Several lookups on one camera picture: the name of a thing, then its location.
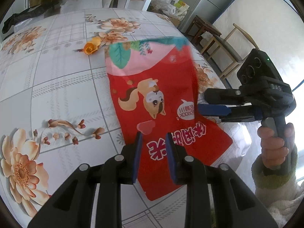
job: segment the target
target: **camera lens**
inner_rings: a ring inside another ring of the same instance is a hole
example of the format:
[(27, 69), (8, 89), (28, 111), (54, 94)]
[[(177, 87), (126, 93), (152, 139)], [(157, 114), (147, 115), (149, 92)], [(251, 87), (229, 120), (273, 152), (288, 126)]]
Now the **camera lens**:
[(242, 84), (246, 84), (246, 82), (247, 82), (247, 77), (246, 77), (246, 75), (243, 74), (243, 75), (241, 76), (241, 83), (242, 83)]
[(253, 60), (253, 66), (255, 66), (257, 69), (262, 66), (262, 62), (258, 57), (255, 57)]
[(247, 72), (247, 76), (249, 78), (253, 78), (254, 76), (254, 68), (253, 66), (249, 65), (247, 68), (246, 68), (246, 72)]

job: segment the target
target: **floral tablecloth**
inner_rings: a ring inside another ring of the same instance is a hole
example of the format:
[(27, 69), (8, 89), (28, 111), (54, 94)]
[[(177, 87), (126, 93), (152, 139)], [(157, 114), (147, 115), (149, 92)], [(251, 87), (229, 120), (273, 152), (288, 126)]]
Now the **floral tablecloth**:
[[(1, 44), (0, 195), (23, 227), (80, 164), (103, 164), (124, 146), (104, 48), (91, 55), (79, 52), (98, 33), (101, 45), (183, 37), (165, 16), (107, 8), (43, 19)], [(192, 54), (200, 93), (224, 88), (194, 47)], [(241, 125), (221, 126), (233, 137)], [(227, 151), (215, 165), (241, 154), (236, 142)], [(183, 227), (185, 187), (155, 201), (147, 199), (138, 182), (123, 185), (121, 192), (124, 228)]]

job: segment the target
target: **white mattress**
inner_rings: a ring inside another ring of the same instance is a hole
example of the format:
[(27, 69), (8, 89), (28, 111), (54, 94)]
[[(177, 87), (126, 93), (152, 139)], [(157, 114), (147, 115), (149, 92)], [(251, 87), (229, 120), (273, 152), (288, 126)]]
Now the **white mattress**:
[[(269, 55), (283, 81), (291, 88), (303, 80), (304, 24), (284, 0), (235, 0), (214, 22), (214, 26), (225, 38), (234, 28), (233, 23), (249, 33), (260, 50)], [(243, 58), (253, 48), (238, 30), (228, 42)], [(215, 47), (212, 46), (208, 52), (211, 53)], [(221, 70), (232, 62), (222, 49), (213, 59)], [(236, 72), (227, 79), (233, 88), (240, 85)]]

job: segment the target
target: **yellow object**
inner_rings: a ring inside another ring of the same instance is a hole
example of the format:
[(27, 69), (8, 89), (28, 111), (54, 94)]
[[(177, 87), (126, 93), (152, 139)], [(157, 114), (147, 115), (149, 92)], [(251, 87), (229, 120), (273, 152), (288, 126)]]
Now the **yellow object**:
[(179, 0), (177, 3), (175, 3), (173, 6), (177, 7), (177, 8), (181, 8), (183, 6), (185, 6), (186, 3), (184, 3), (182, 0)]
[(100, 37), (94, 37), (91, 41), (87, 42), (85, 46), (83, 47), (83, 52), (87, 55), (93, 54), (95, 51), (98, 50), (99, 46), (101, 44), (101, 38)]

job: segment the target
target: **cardboard box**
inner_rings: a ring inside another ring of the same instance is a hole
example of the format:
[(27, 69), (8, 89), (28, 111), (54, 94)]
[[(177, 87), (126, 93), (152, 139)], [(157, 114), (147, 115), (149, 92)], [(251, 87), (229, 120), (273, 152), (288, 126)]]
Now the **cardboard box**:
[(177, 19), (173, 19), (169, 17), (169, 20), (172, 22), (173, 25), (175, 25), (175, 27), (178, 27), (178, 25), (180, 24), (180, 21)]

